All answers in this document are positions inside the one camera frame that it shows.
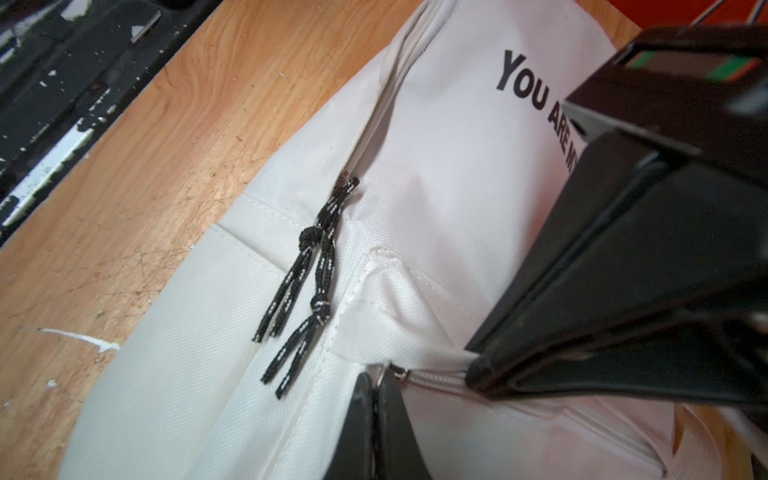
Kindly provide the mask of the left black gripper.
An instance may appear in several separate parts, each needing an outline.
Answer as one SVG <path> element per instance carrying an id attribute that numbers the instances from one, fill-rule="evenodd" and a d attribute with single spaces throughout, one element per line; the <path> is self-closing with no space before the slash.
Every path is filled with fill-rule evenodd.
<path id="1" fill-rule="evenodd" d="M 587 142 L 693 160 L 590 143 L 471 351 L 569 347 L 766 273 L 766 25 L 646 29 L 564 109 Z"/>

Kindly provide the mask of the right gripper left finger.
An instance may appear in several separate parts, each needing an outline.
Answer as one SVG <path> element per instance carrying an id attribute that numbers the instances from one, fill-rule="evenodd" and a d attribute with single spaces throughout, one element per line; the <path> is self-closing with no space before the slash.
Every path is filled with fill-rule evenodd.
<path id="1" fill-rule="evenodd" d="M 376 393 L 367 372 L 358 375 L 326 480 L 374 478 Z"/>

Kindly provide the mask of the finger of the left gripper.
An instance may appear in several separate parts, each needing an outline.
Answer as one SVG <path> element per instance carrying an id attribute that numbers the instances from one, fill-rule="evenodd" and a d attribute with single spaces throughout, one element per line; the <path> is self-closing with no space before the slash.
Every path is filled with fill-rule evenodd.
<path id="1" fill-rule="evenodd" d="M 767 402 L 767 311 L 691 310 L 658 315 L 512 366 L 483 354 L 467 387 L 490 400 L 607 395 L 704 405 Z"/>

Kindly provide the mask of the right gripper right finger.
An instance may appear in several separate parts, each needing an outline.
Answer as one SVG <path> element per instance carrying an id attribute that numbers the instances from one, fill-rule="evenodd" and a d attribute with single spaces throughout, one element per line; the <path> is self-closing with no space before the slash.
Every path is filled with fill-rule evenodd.
<path id="1" fill-rule="evenodd" d="M 431 479 L 391 367 L 377 380 L 374 411 L 374 478 Z"/>

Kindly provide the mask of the white student backpack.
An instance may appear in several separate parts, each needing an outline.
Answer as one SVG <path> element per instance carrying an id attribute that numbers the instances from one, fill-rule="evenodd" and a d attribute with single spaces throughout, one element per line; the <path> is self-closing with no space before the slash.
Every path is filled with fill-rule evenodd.
<path id="1" fill-rule="evenodd" d="M 567 94 L 613 54 L 572 1 L 427 1 L 264 165 L 194 246 L 92 390 L 63 479 L 320 479 L 355 380 L 409 371 L 435 479 L 719 479 L 691 407 L 487 402 L 466 344 L 500 300 L 583 142 Z M 343 179 L 331 317 L 282 398 L 286 335 L 257 326 Z"/>

